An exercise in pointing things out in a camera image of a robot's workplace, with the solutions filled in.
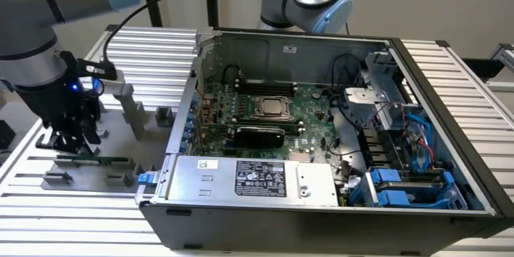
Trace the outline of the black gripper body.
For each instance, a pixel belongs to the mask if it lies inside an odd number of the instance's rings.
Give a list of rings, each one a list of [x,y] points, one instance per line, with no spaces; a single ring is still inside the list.
[[[37,87],[15,86],[15,91],[46,128],[66,137],[91,136],[101,119],[101,101],[95,90],[85,89],[78,78],[61,78]]]

